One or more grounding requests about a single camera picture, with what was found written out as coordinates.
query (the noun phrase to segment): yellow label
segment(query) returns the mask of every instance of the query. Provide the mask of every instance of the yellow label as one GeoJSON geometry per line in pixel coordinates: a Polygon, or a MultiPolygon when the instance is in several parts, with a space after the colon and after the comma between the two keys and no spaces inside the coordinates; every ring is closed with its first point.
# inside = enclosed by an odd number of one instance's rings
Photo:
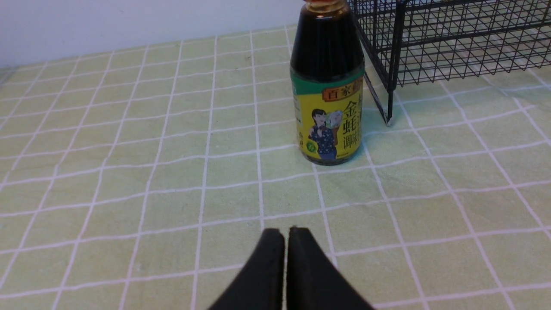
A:
{"type": "Polygon", "coordinates": [[[312,83],[291,76],[298,143],[318,159],[352,155],[361,145],[363,74],[340,83],[312,83]]]}

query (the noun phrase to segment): white wall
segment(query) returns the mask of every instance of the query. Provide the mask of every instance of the white wall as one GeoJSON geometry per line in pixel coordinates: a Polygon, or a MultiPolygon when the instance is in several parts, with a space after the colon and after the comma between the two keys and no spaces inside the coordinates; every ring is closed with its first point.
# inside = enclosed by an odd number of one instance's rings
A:
{"type": "Polygon", "coordinates": [[[0,0],[0,68],[296,23],[301,0],[0,0]]]}

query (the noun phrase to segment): dark sauce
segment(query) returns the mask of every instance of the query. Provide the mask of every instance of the dark sauce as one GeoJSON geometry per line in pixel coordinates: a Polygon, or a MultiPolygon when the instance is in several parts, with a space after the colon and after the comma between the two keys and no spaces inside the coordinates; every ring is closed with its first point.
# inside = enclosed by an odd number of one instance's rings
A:
{"type": "MultiPolygon", "coordinates": [[[[344,0],[332,4],[337,9],[330,12],[313,12],[308,4],[300,12],[290,70],[310,82],[338,82],[365,70],[364,53],[349,6],[344,0]]],[[[303,154],[320,165],[341,164],[354,155],[328,160],[311,157],[304,151],[303,154]]]]}

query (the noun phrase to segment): bottle neck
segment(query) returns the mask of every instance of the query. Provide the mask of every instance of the bottle neck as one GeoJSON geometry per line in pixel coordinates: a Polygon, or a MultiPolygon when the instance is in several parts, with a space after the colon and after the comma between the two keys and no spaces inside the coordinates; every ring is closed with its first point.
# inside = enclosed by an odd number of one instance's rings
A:
{"type": "Polygon", "coordinates": [[[326,0],[310,2],[306,0],[306,9],[314,13],[329,13],[342,9],[346,0],[326,0]]]}

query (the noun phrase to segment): wire mesh basket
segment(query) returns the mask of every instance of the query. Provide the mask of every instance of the wire mesh basket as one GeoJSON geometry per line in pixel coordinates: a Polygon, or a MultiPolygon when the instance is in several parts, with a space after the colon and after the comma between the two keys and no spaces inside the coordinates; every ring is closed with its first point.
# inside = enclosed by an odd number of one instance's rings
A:
{"type": "Polygon", "coordinates": [[[551,0],[348,0],[388,91],[398,85],[526,70],[551,63],[551,0]]]}

